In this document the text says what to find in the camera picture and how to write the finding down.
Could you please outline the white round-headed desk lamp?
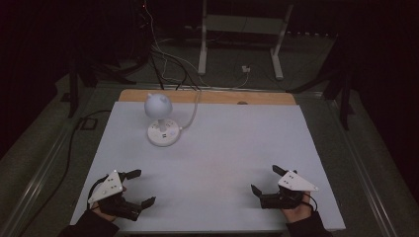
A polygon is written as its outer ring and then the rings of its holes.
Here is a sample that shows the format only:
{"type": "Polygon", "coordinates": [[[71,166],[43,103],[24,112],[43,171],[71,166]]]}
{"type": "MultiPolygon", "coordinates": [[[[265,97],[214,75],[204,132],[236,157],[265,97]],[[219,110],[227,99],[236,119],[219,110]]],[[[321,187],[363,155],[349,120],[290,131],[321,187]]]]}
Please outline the white round-headed desk lamp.
{"type": "Polygon", "coordinates": [[[180,126],[169,118],[173,107],[166,95],[148,94],[144,111],[150,119],[153,119],[147,129],[147,137],[153,145],[167,147],[179,139],[180,126]]]}

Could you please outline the white table mat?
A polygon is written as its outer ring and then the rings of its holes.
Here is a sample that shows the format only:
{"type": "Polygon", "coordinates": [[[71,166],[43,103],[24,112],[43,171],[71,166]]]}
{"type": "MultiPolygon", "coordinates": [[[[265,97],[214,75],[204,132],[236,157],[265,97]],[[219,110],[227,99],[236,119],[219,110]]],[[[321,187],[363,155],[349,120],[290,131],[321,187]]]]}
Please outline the white table mat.
{"type": "Polygon", "coordinates": [[[172,118],[189,121],[171,146],[152,145],[151,123],[138,102],[117,102],[87,175],[91,189],[114,170],[139,169],[125,197],[156,197],[137,221],[118,220],[123,233],[272,232],[285,228],[276,209],[263,209],[251,185],[277,191],[277,165],[318,187],[313,193],[326,228],[345,223],[298,106],[177,104],[172,118]]]}

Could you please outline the person's right hand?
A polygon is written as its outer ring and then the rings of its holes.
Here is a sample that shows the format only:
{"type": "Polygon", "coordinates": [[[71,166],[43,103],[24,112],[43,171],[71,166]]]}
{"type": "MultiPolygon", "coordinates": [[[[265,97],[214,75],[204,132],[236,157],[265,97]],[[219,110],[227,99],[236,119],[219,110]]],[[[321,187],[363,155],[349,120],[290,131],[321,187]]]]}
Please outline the person's right hand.
{"type": "Polygon", "coordinates": [[[312,205],[310,204],[310,192],[302,196],[301,204],[293,209],[282,209],[282,214],[288,223],[304,220],[311,216],[312,205]]]}

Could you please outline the white metal stand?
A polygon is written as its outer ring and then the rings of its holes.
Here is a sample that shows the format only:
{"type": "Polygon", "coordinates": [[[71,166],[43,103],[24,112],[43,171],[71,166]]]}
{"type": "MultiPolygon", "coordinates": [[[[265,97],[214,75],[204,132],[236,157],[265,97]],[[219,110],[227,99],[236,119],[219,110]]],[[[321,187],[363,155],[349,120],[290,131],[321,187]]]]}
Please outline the white metal stand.
{"type": "Polygon", "coordinates": [[[275,78],[277,80],[283,80],[284,73],[280,62],[279,53],[287,32],[292,11],[293,4],[288,3],[286,5],[285,14],[280,19],[235,16],[232,14],[217,15],[208,12],[208,0],[203,0],[202,36],[198,63],[198,74],[202,76],[207,72],[208,32],[265,34],[277,36],[276,44],[270,49],[270,56],[275,78]]]}

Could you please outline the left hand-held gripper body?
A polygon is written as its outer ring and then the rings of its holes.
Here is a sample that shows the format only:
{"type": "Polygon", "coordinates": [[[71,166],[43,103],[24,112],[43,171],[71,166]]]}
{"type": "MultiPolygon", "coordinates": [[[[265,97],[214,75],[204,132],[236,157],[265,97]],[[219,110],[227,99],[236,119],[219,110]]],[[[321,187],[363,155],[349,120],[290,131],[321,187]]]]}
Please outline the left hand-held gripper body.
{"type": "Polygon", "coordinates": [[[143,209],[140,204],[129,202],[123,197],[125,174],[114,170],[97,180],[88,193],[87,205],[97,202],[104,213],[137,221],[143,209]]]}

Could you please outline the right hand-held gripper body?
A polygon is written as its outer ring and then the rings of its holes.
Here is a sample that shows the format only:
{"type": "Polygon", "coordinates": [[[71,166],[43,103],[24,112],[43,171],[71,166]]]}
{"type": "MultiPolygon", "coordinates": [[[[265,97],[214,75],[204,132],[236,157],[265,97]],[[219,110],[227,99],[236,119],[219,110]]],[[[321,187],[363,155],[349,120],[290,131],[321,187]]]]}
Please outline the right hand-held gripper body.
{"type": "Polygon", "coordinates": [[[262,208],[293,209],[301,204],[305,192],[318,191],[316,185],[307,181],[295,171],[287,171],[279,179],[278,186],[279,191],[277,193],[262,194],[259,197],[262,208]]]}

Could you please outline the black square floor plate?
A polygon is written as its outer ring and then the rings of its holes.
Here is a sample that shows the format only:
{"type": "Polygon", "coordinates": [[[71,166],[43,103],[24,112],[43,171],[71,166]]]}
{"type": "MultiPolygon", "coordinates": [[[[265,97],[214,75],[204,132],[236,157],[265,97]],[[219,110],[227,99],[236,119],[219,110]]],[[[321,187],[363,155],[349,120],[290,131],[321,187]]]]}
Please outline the black square floor plate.
{"type": "Polygon", "coordinates": [[[82,119],[80,129],[81,130],[94,130],[97,127],[98,120],[96,118],[84,118],[82,119]]]}

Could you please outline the person's left hand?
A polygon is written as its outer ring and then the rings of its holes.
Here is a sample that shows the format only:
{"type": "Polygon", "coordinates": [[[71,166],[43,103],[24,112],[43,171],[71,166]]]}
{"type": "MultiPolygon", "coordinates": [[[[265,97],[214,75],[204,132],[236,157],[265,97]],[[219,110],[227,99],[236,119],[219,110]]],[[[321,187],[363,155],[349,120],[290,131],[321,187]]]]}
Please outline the person's left hand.
{"type": "Polygon", "coordinates": [[[110,222],[114,222],[117,218],[113,215],[109,215],[107,213],[104,213],[100,207],[100,205],[97,202],[94,202],[90,205],[90,210],[96,213],[101,218],[108,220],[110,222]]]}

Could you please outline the wooden table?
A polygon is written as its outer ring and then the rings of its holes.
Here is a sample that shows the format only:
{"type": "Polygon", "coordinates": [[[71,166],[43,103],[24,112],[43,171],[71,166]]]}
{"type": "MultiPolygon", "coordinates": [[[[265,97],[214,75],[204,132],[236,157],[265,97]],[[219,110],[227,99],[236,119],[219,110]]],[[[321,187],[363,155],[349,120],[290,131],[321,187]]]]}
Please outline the wooden table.
{"type": "Polygon", "coordinates": [[[234,91],[172,91],[125,89],[119,102],[144,102],[148,94],[163,94],[173,103],[233,104],[233,105],[290,105],[296,104],[295,98],[288,93],[234,92],[234,91]]]}

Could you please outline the black stand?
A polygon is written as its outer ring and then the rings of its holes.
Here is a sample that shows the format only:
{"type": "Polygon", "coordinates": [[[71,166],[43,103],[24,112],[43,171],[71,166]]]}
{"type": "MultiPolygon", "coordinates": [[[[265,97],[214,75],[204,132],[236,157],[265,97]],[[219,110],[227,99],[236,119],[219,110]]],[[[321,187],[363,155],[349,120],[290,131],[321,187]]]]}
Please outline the black stand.
{"type": "Polygon", "coordinates": [[[136,62],[134,66],[114,70],[110,66],[94,59],[91,55],[82,52],[80,49],[73,48],[69,52],[68,58],[69,91],[61,97],[62,102],[69,103],[67,117],[69,119],[73,118],[79,108],[79,81],[85,87],[95,87],[99,82],[99,79],[96,77],[96,72],[99,72],[120,84],[133,85],[134,82],[128,80],[126,76],[139,70],[141,67],[142,65],[136,62]]]}
{"type": "Polygon", "coordinates": [[[289,93],[302,93],[320,83],[328,82],[322,92],[325,100],[340,97],[339,121],[345,130],[349,129],[350,95],[354,63],[351,53],[346,51],[345,38],[338,36],[330,48],[318,74],[314,79],[296,88],[288,89],[289,93]]]}

